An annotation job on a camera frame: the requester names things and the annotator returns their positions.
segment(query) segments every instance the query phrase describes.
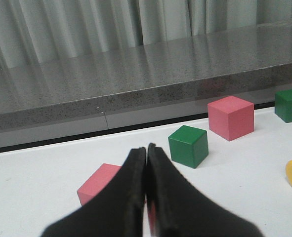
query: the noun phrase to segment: gray countertop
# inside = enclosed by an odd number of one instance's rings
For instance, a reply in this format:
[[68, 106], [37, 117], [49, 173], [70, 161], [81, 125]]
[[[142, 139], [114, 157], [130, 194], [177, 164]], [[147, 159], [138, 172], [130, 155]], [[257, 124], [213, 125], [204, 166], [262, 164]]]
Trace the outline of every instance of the gray countertop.
[[0, 132], [290, 83], [292, 19], [0, 71]]

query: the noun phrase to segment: white table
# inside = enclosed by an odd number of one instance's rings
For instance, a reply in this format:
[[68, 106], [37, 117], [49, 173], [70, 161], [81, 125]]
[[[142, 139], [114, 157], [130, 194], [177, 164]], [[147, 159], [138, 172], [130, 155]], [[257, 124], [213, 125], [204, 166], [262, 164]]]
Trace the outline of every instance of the white table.
[[[122, 165], [131, 148], [150, 142], [169, 156], [167, 137], [181, 125], [208, 131], [209, 156], [177, 169], [201, 192], [244, 217], [266, 237], [292, 237], [292, 123], [274, 108], [255, 111], [255, 131], [228, 142], [208, 119], [82, 139], [0, 154], [0, 236], [37, 237], [45, 226], [79, 208], [76, 190], [102, 164]], [[148, 237], [147, 216], [144, 236]]]

